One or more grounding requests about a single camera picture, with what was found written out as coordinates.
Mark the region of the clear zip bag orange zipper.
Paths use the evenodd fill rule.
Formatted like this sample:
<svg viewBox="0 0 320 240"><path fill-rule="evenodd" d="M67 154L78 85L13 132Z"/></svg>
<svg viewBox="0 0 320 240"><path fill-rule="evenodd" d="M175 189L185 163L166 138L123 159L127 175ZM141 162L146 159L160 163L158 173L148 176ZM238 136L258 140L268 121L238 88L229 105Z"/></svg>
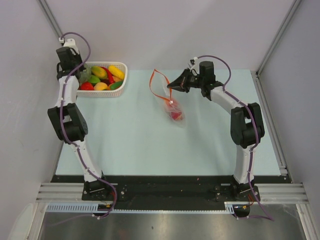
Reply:
<svg viewBox="0 0 320 240"><path fill-rule="evenodd" d="M165 74L154 69L149 79L149 89L159 108L176 126L186 126L186 116L182 105L174 98L172 90L168 88L169 79Z"/></svg>

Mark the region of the red apple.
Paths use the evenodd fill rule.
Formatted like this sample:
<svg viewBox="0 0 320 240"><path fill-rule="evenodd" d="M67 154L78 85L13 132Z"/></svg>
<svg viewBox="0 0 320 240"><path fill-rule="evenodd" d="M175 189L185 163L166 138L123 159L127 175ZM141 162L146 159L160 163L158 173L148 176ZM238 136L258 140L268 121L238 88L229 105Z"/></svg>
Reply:
<svg viewBox="0 0 320 240"><path fill-rule="evenodd" d="M171 111L169 116L174 121L181 121L183 120L183 113L181 111Z"/></svg>

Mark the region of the red chili pepper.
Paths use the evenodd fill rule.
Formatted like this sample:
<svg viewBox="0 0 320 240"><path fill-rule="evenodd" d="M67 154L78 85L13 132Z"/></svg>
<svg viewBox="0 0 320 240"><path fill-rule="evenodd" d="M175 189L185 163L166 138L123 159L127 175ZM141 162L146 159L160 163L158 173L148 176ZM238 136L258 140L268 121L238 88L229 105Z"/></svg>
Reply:
<svg viewBox="0 0 320 240"><path fill-rule="evenodd" d="M108 86L115 83L114 77L111 72L106 67L101 67L107 74L105 79L102 79L101 82L107 84Z"/></svg>

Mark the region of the green netted melon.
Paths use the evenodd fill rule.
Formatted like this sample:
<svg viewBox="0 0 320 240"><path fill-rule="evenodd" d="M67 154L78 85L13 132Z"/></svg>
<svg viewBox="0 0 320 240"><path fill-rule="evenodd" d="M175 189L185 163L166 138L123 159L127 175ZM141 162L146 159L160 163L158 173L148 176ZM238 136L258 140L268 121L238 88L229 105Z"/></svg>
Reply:
<svg viewBox="0 0 320 240"><path fill-rule="evenodd" d="M80 75L78 78L78 82L80 85L82 85L85 82L88 82L92 75L91 67L89 65L85 63L83 67L84 69L80 72Z"/></svg>

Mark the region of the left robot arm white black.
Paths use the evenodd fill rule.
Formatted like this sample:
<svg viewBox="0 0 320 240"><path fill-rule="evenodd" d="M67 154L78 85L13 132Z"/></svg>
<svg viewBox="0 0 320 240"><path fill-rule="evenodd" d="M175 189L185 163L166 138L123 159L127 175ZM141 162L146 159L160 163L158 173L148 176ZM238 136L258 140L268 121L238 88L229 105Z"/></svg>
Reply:
<svg viewBox="0 0 320 240"><path fill-rule="evenodd" d="M93 161L86 144L88 125L76 105L79 77L84 63L79 53L68 46L56 50L59 58L57 78L59 93L54 107L47 110L48 117L57 137L69 145L76 155L84 181L92 183L102 179L103 172Z"/></svg>

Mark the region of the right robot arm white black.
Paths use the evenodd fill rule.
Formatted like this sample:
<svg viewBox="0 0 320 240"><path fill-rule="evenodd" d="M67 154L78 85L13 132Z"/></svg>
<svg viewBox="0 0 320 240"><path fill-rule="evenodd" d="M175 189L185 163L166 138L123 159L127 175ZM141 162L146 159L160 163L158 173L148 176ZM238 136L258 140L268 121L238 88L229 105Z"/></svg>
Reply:
<svg viewBox="0 0 320 240"><path fill-rule="evenodd" d="M189 92L191 88L201 89L203 97L218 104L230 115L230 135L236 145L236 165L233 178L236 185L230 188L231 196L242 201L254 186L252 173L255 149L265 135L261 107L258 103L244 103L228 92L225 85L216 80L214 63L199 63L199 73L191 68L182 74L167 88L179 92Z"/></svg>

